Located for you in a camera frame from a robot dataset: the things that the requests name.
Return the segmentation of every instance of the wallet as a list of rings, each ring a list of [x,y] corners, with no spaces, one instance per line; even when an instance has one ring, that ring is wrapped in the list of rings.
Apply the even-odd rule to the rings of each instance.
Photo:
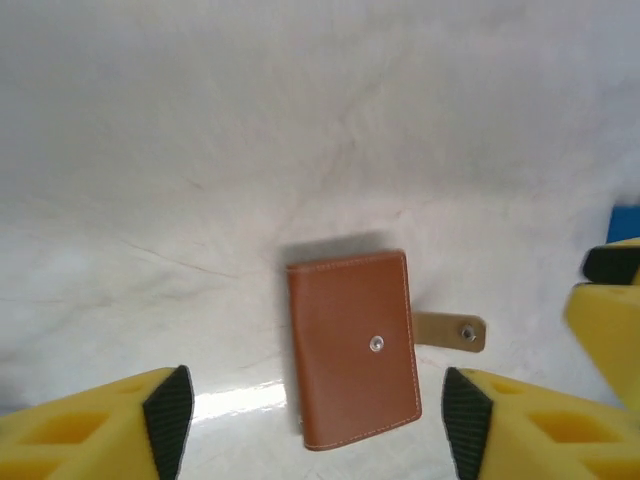
[[[329,450],[420,418],[402,251],[287,267],[304,444]]]

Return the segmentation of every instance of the blue object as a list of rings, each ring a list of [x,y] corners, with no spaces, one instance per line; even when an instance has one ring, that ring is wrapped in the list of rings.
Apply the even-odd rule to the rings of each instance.
[[[636,237],[640,237],[640,205],[613,207],[607,243]]]

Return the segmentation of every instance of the metal snap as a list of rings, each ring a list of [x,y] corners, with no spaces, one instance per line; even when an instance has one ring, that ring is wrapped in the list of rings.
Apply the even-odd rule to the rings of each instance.
[[[383,347],[384,347],[384,339],[379,335],[376,335],[375,337],[373,337],[369,342],[369,348],[374,353],[378,353],[380,350],[382,350]]]
[[[460,332],[460,335],[467,342],[473,342],[477,338],[476,331],[473,329],[471,325],[465,325],[464,327],[462,327],[462,331]]]

